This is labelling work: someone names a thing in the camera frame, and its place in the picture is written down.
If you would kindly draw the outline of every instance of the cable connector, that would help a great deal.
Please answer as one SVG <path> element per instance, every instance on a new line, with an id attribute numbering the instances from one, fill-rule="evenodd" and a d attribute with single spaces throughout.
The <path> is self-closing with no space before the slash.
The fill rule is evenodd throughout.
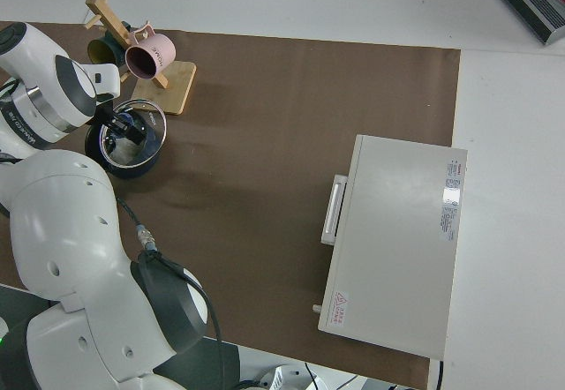
<path id="1" fill-rule="evenodd" d="M 151 231 L 145 228 L 145 225 L 140 224 L 136 227 L 138 230 L 138 240 L 146 251 L 157 251 L 155 239 Z"/>

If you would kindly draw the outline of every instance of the pink mug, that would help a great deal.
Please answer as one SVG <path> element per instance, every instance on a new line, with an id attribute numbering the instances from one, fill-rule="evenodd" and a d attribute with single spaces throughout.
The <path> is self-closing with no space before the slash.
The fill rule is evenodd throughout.
<path id="1" fill-rule="evenodd" d="M 136 34 L 147 31 L 147 37 L 139 40 Z M 156 34 L 147 22 L 142 28 L 130 32 L 133 45 L 125 51 L 125 63 L 133 75 L 140 79 L 152 79 L 175 60 L 177 51 L 169 37 Z"/>

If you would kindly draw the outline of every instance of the white table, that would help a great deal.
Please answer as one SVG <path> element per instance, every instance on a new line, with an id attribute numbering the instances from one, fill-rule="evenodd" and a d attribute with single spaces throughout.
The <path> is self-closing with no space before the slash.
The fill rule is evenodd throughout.
<path id="1" fill-rule="evenodd" d="M 544 48 L 501 0 L 109 1 L 162 28 L 463 49 L 453 146 L 469 164 L 444 388 L 559 388 L 565 41 Z M 83 3 L 0 0 L 0 19 L 80 22 Z"/>

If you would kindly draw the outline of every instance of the dark green mug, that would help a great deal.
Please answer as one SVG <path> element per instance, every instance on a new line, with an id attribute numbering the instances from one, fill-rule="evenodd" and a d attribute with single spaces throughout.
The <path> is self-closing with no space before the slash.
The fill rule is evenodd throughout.
<path id="1" fill-rule="evenodd" d="M 127 22 L 122 22 L 127 31 L 132 29 Z M 93 64 L 114 64 L 118 68 L 125 64 L 125 49 L 114 38 L 110 31 L 103 37 L 92 40 L 87 47 L 88 57 Z"/>

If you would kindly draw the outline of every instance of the mug handle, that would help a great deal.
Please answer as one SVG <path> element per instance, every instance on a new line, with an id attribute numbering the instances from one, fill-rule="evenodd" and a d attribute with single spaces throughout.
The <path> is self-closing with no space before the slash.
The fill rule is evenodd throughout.
<path id="1" fill-rule="evenodd" d="M 135 41 L 135 44 L 139 44 L 139 41 L 138 41 L 137 37 L 135 36 L 135 34 L 141 33 L 142 31 L 145 31 L 146 29 L 147 29 L 147 38 L 155 35 L 155 31 L 154 31 L 153 27 L 151 26 L 151 24 L 149 24 L 149 21 L 148 21 L 148 22 L 146 22 L 146 24 L 142 28 L 138 28 L 137 30 L 133 30 L 133 31 L 130 32 L 130 40 Z"/>

